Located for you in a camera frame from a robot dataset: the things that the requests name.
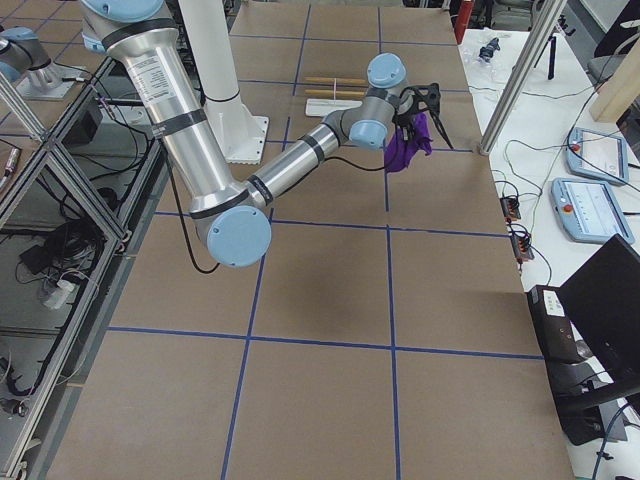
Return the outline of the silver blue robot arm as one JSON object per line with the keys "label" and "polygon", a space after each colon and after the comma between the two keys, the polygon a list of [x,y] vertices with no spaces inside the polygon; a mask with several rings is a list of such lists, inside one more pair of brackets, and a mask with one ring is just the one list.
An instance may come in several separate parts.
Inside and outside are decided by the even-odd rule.
{"label": "silver blue robot arm", "polygon": [[288,192],[343,144],[380,149],[392,124],[439,110],[428,96],[434,84],[411,85],[393,53],[367,67],[362,104],[327,115],[283,153],[243,182],[237,181],[197,99],[176,50],[178,27],[162,1],[84,1],[87,48],[121,62],[151,120],[154,135],[171,154],[192,197],[189,215],[201,241],[220,264],[257,262],[271,243],[263,210]]}

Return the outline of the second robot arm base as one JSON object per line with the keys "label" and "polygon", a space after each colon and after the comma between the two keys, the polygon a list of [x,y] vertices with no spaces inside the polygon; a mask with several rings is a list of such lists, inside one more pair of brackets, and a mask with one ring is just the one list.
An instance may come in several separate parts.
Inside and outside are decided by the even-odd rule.
{"label": "second robot arm base", "polygon": [[82,71],[55,63],[38,36],[27,27],[1,32],[1,73],[26,99],[61,101]]}

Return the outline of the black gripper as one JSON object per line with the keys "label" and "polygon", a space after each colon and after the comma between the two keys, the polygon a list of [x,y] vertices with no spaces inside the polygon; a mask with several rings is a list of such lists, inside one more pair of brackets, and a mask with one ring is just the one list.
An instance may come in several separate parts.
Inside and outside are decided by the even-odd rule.
{"label": "black gripper", "polygon": [[438,83],[410,85],[400,93],[397,126],[405,131],[413,129],[420,114],[426,113],[437,129],[441,128],[441,93]]}

